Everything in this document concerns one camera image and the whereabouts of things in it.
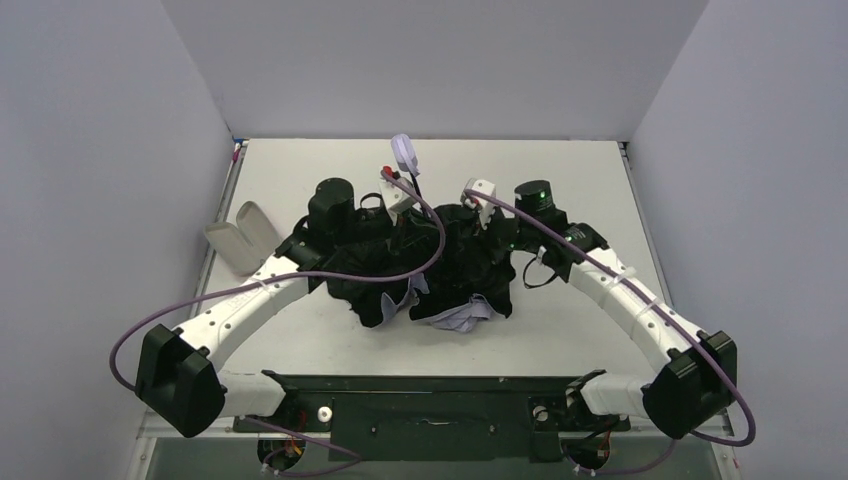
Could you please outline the purple umbrella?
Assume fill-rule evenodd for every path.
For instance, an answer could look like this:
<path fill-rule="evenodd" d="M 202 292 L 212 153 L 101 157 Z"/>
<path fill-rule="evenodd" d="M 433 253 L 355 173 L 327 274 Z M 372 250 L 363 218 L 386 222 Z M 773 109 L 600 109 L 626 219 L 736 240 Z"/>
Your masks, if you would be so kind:
<path fill-rule="evenodd" d="M 415 204 L 399 214 L 390 238 L 392 253 L 342 248 L 325 271 L 341 273 L 326 281 L 328 293 L 346 301 L 366 328 L 376 328 L 402 309 L 411 320 L 443 330 L 471 331 L 481 320 L 511 315 L 511 253 L 495 232 L 495 208 L 486 230 L 460 203 L 435 207 Z"/>

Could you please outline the pink zippered umbrella case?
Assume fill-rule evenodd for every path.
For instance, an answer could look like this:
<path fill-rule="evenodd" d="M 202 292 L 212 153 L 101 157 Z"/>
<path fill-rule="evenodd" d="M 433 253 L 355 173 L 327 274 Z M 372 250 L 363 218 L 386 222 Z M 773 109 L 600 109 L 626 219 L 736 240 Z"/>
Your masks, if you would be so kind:
<path fill-rule="evenodd" d="M 206 225 L 203 234 L 216 255 L 239 276 L 257 272 L 283 240 L 254 201 L 247 201 L 239 208 L 235 223 L 221 221 Z"/>

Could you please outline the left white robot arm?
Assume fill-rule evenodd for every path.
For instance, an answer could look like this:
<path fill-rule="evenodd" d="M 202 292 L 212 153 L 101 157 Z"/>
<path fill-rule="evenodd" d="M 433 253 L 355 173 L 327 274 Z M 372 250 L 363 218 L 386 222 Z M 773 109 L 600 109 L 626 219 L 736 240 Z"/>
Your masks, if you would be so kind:
<path fill-rule="evenodd" d="M 308 214 L 239 287 L 212 295 L 214 305 L 175 327 L 156 324 L 143 337 L 135 395 L 182 436 L 192 438 L 219 418 L 269 417 L 284 387 L 263 372 L 232 373 L 229 357 L 272 317 L 311 293 L 339 247 L 367 237 L 384 240 L 386 213 L 354 209 L 352 185 L 319 183 Z"/>

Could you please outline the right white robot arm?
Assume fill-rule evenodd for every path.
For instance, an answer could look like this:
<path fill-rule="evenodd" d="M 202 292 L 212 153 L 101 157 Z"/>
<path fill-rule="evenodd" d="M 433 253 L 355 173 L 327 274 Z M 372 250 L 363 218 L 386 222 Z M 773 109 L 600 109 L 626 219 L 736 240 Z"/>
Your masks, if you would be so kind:
<path fill-rule="evenodd" d="M 485 192 L 479 203 L 511 213 L 502 221 L 507 245 L 530 253 L 593 301 L 646 358 L 651 379 L 596 370 L 566 392 L 580 413 L 631 416 L 653 423 L 667 437 L 709 440 L 699 428 L 726 407 L 751 410 L 737 387 L 738 350 L 723 331 L 708 333 L 674 312 L 637 278 L 611 244 L 587 223 L 569 222 L 554 202 L 550 184 L 526 182 L 513 204 Z"/>

